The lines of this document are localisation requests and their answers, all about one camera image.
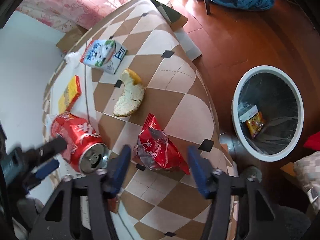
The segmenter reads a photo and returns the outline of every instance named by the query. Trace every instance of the pink floral curtain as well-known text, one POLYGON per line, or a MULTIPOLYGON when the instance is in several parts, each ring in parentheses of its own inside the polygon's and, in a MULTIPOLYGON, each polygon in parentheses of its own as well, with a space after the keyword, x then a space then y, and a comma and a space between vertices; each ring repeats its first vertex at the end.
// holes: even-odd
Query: pink floral curtain
POLYGON ((67 32, 76 25, 90 29, 128 0, 24 0, 17 8, 44 24, 67 32))

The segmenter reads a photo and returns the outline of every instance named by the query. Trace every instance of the wooden floor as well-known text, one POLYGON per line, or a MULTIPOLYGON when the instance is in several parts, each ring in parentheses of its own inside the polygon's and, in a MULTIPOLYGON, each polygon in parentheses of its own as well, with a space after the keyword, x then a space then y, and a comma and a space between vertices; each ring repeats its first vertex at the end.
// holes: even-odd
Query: wooden floor
POLYGON ((215 104, 221 140, 241 171, 250 164, 263 173, 271 194, 282 181, 279 167, 311 151, 302 148, 306 138, 320 131, 320 37, 303 11, 285 0, 276 0, 264 12, 247 12, 211 4, 207 15, 203 1, 171 0, 174 9, 188 18, 184 30, 202 51, 194 63, 204 76, 215 104), (275 66, 296 83, 304 104, 304 126, 299 143, 289 156, 275 163, 251 157, 233 130, 231 101, 240 78, 258 65, 275 66))

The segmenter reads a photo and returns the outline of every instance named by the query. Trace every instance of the trash can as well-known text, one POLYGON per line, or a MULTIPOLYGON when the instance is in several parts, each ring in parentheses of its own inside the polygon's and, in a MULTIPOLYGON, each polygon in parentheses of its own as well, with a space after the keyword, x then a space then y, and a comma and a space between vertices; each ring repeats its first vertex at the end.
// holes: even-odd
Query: trash can
POLYGON ((300 92, 292 79, 272 66, 257 66, 239 81, 232 101, 232 119, 236 134, 246 150, 266 162, 286 157, 297 144, 304 119, 300 92), (251 138, 239 111, 256 105, 265 125, 251 138))

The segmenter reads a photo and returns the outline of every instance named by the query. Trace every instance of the bread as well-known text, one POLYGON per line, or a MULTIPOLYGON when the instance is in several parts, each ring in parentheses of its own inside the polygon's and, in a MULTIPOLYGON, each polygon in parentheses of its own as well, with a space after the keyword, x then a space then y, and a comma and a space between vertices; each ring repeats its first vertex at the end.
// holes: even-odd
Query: bread
POLYGON ((144 97, 144 86, 137 73, 128 68, 121 73, 120 79, 124 84, 124 90, 113 109, 113 114, 126 117, 139 108, 144 97))

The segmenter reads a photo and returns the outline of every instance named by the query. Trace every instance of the red soda can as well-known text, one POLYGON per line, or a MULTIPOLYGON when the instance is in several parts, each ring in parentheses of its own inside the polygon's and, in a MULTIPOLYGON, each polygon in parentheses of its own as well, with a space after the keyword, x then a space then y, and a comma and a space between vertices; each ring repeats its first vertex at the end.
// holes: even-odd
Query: red soda can
POLYGON ((52 123, 51 136, 66 140, 67 149, 61 155, 75 171, 88 174, 106 167, 108 147, 86 119, 68 112, 60 114, 52 123))

